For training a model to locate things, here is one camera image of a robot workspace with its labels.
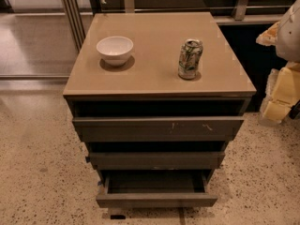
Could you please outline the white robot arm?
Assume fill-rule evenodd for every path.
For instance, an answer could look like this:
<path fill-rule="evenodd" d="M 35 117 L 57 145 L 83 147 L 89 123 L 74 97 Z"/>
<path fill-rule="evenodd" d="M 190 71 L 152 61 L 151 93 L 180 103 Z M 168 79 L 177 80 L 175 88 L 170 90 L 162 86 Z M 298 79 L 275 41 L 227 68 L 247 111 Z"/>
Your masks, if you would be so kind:
<path fill-rule="evenodd" d="M 300 0 L 296 0 L 279 22 L 256 38 L 263 46 L 274 46 L 278 57 L 287 61 L 272 69 L 260 108 L 260 123 L 276 126 L 287 116 L 300 118 Z"/>

